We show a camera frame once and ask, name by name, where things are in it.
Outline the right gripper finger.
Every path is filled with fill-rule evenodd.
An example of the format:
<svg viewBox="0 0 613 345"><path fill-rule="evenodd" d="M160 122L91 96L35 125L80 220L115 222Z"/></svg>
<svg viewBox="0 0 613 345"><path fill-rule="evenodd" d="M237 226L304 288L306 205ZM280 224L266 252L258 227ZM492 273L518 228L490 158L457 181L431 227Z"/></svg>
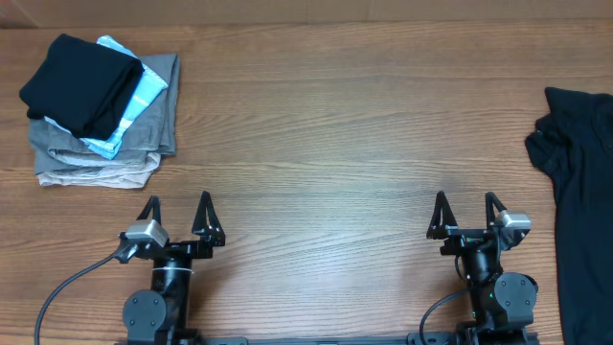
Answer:
<svg viewBox="0 0 613 345"><path fill-rule="evenodd" d="M426 232L427 239L447 239L458 232L458 224L443 191L436 195L433 216Z"/></svg>
<svg viewBox="0 0 613 345"><path fill-rule="evenodd" d="M495 220L494 211L497 211L498 213L500 213L502 211L505 211L506 207L499 200L499 198L495 195L494 192L487 192L485 194L485 203L486 203L487 227L491 228L494 226L494 220Z"/></svg>

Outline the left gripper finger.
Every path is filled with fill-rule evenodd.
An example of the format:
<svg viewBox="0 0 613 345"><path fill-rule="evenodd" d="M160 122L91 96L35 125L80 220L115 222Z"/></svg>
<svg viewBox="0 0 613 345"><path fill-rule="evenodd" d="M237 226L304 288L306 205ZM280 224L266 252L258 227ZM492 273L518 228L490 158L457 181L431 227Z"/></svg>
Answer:
<svg viewBox="0 0 613 345"><path fill-rule="evenodd" d="M193 220L192 233L201 238L224 238L222 226L216 216L215 207L209 192L203 191Z"/></svg>
<svg viewBox="0 0 613 345"><path fill-rule="evenodd" d="M159 197L156 195L152 195L148 199L148 202L146 203L145 207L143 208L143 210L141 211L141 213L136 219L137 220L154 219L159 224L161 224L162 223L161 203L160 203Z"/></svg>

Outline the black t-shirt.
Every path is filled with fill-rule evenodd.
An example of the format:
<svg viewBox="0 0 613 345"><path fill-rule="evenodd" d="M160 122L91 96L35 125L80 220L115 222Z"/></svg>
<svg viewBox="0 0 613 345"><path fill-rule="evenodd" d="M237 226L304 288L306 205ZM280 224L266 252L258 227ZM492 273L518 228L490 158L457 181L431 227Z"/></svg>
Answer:
<svg viewBox="0 0 613 345"><path fill-rule="evenodd" d="M47 117L76 138L107 140L143 73L136 57L61 34L19 97L32 120Z"/></svg>

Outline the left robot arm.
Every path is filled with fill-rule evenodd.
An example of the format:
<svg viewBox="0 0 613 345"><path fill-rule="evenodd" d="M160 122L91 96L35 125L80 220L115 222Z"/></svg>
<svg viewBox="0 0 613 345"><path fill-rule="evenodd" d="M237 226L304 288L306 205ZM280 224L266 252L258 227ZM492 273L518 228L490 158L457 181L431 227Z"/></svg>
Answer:
<svg viewBox="0 0 613 345"><path fill-rule="evenodd" d="M190 241L171 241L161 223L161 202L151 196L141 214L119 235L113 258L122 264L133 258L151 260L150 288L134 292L125 301L123 322L128 344L202 344L197 329L188 327L193 261L210 259L225 244L211 195L198 202Z"/></svg>

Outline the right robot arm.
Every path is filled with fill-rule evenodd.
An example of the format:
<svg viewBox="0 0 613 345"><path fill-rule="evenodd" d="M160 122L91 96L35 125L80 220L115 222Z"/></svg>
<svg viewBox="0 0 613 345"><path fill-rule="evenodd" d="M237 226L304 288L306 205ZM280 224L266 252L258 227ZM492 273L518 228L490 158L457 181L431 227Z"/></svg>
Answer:
<svg viewBox="0 0 613 345"><path fill-rule="evenodd" d="M525 274L505 272L501 256L520 244L532 223L522 212L508 210L492 192L485 194L486 227L462 229L444 192L438 192L426 237L441 241L440 253L452 256L456 273L465 282L463 290L435 302L420 321L419 338L430 342L425 321L439 306L464 295L470 299L471 321L461 322L452 333L441 334L444 344L537 344L526 327L534 322L538 293L536 281Z"/></svg>

